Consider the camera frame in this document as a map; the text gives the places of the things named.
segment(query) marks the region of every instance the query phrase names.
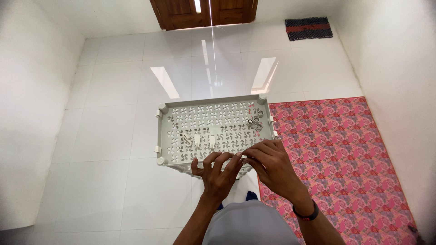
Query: perforated shelf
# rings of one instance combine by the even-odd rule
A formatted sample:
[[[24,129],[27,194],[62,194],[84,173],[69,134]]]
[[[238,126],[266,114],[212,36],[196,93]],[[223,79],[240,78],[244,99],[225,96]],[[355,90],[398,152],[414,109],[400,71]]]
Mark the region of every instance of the perforated shelf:
[[[156,117],[157,164],[193,177],[191,162],[195,157],[202,168],[203,160],[213,151],[242,152],[259,141],[275,138],[265,95],[160,104]],[[249,120],[254,121],[251,126],[247,125]],[[236,179],[251,169],[244,165]]]

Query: wooden door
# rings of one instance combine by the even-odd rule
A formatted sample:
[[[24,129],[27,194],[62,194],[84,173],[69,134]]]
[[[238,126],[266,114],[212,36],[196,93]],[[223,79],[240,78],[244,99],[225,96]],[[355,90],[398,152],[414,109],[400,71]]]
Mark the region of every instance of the wooden door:
[[[257,0],[210,0],[212,24],[250,23],[256,17]]]
[[[194,0],[150,0],[157,21],[167,31],[211,25],[209,0],[200,0],[201,9]]]

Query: hand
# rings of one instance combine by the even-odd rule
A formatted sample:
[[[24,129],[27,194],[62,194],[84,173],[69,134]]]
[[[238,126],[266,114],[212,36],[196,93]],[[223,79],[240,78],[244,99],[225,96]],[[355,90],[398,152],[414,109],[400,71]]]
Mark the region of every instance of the hand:
[[[203,161],[203,169],[198,168],[198,159],[194,158],[191,163],[192,174],[203,178],[204,192],[200,198],[201,202],[206,202],[218,208],[220,203],[228,196],[230,189],[235,183],[239,170],[242,167],[242,154],[240,152],[233,155],[230,152],[212,152]],[[229,158],[230,162],[221,171],[222,165]]]
[[[314,212],[310,194],[295,174],[281,140],[264,140],[242,154],[248,156],[242,162],[250,164],[270,190],[289,200],[297,213],[308,216]]]

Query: gray shirt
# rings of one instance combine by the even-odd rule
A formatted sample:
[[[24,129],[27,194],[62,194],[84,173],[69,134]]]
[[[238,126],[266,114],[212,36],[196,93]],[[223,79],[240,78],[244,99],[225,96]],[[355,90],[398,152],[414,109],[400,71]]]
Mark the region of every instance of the gray shirt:
[[[202,244],[300,245],[277,210],[258,200],[231,203],[215,213]]]

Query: pink floral rug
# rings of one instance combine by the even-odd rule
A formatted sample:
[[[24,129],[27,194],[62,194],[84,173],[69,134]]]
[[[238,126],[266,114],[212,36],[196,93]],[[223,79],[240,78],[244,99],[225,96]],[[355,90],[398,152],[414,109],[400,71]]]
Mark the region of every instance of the pink floral rug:
[[[415,244],[416,227],[365,97],[270,104],[295,172],[345,242]],[[289,201],[259,182],[304,243]]]

